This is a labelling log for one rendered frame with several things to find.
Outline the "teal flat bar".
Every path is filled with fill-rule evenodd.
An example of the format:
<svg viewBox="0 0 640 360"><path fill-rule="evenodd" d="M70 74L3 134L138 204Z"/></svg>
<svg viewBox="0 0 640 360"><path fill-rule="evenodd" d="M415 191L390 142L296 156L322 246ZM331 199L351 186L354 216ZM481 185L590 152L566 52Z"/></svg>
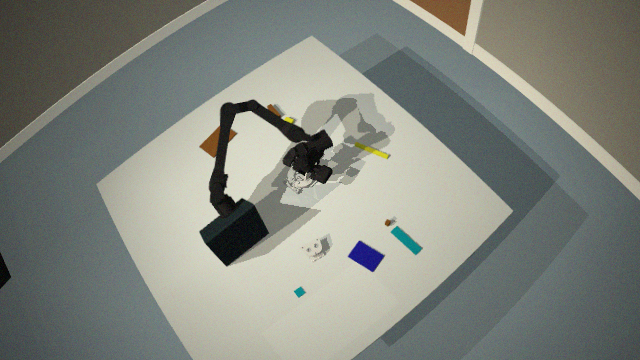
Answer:
<svg viewBox="0 0 640 360"><path fill-rule="evenodd" d="M390 232L393 236L396 236L402 244L409 248L415 255L421 250L417 243L414 243L412 239L407 236L404 231L400 230L397 226Z"/></svg>

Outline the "teal flat rectangular plate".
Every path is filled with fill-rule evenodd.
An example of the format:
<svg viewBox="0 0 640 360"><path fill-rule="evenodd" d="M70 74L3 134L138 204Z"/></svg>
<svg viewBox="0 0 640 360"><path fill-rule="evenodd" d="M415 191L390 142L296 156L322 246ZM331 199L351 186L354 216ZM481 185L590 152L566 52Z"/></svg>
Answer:
<svg viewBox="0 0 640 360"><path fill-rule="evenodd" d="M304 290L302 289L302 287L299 287L297 290L294 291L295 294L299 297L301 297L303 294L305 294L306 292L304 292Z"/></svg>

